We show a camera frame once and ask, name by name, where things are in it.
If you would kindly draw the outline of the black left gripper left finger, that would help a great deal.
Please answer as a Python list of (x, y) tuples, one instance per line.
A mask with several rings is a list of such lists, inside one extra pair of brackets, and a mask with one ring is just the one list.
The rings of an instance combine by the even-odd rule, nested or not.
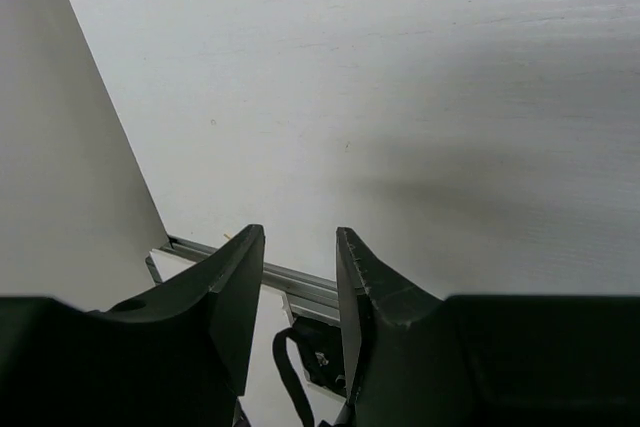
[(264, 230), (105, 312), (1, 301), (5, 426), (230, 426), (245, 392)]

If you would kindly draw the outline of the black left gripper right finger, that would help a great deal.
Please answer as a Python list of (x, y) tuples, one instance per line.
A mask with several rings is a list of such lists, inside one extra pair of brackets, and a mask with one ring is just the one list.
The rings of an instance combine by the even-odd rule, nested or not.
[(438, 299), (336, 233), (347, 401), (359, 426), (635, 426), (632, 296)]

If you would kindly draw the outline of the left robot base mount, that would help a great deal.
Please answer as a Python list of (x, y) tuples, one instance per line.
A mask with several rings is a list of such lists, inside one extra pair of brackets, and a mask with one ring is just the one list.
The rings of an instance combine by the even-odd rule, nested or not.
[(303, 339), (303, 347), (298, 350), (309, 381), (344, 396), (346, 375), (340, 328), (301, 316), (295, 318), (292, 327)]

